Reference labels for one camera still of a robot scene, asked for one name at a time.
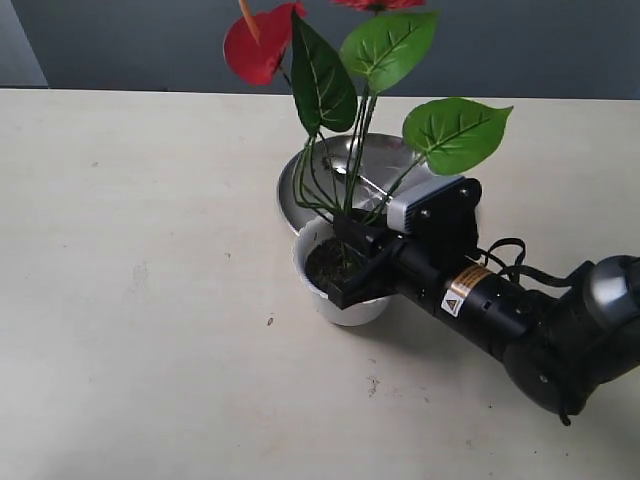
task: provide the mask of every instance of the yellow warning sticker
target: yellow warning sticker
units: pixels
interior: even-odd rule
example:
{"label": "yellow warning sticker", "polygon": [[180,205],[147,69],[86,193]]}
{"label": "yellow warning sticker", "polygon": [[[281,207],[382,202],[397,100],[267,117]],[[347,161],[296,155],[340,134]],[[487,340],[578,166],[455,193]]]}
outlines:
{"label": "yellow warning sticker", "polygon": [[457,317],[460,314],[462,304],[467,299],[469,292],[473,290],[483,278],[491,275],[491,271],[480,265],[472,265],[458,275],[444,294],[442,308],[445,312]]}

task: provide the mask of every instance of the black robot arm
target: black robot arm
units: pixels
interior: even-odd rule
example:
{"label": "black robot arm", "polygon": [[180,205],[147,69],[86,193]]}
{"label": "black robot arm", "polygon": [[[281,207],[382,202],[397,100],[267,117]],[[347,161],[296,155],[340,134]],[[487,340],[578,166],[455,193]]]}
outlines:
{"label": "black robot arm", "polygon": [[[558,279],[522,265],[517,239],[482,251],[474,213],[480,191],[476,180],[463,179],[414,202],[406,210],[409,233],[389,228],[387,218],[371,225],[334,218],[336,237],[363,267],[332,285],[329,299],[344,309],[405,296],[501,362],[526,396],[569,425],[599,385],[640,365],[640,259],[585,262]],[[506,244],[523,250],[511,266],[491,253]],[[489,258],[500,271],[487,268]],[[566,291],[554,298],[527,290],[521,276]]]}

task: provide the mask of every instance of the white table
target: white table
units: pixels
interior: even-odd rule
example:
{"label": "white table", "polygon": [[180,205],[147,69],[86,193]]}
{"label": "white table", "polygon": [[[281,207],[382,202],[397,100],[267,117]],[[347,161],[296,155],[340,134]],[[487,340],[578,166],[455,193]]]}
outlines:
{"label": "white table", "polygon": [[[483,244],[640,254],[640,103],[488,102]],[[407,302],[319,318],[275,203],[303,139],[288,97],[0,91],[0,478],[637,479],[640,372],[565,428]]]}

